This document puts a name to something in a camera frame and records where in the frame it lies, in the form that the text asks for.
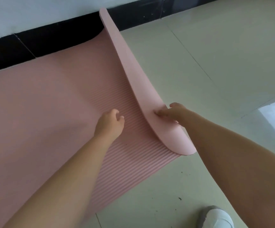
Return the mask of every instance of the yoga mat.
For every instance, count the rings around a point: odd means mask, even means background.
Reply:
[[[125,117],[104,159],[86,217],[195,148],[157,117],[164,104],[105,9],[83,44],[0,71],[0,227],[94,133],[102,112]]]

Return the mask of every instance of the forearm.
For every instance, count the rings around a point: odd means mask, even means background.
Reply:
[[[71,157],[7,222],[5,228],[74,227],[90,200],[111,142],[94,137]]]
[[[194,112],[184,118],[202,161],[246,224],[275,227],[275,154]]]

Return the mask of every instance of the white shoe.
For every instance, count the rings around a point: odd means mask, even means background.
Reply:
[[[224,210],[217,206],[204,208],[199,215],[197,228],[234,228],[234,223]]]

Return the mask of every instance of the floor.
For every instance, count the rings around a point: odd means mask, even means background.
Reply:
[[[275,152],[275,0],[219,0],[122,31],[166,104]],[[217,205],[246,227],[198,154],[180,157],[82,227],[189,228]]]

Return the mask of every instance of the black tile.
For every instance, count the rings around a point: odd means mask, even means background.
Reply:
[[[16,35],[36,57],[41,57],[86,42],[103,28],[99,13],[95,12]]]
[[[35,58],[14,35],[0,38],[0,69]]]
[[[162,18],[184,10],[188,10],[199,5],[216,0],[165,0],[162,9]]]
[[[125,30],[161,18],[164,0],[139,0],[108,9],[117,28]]]

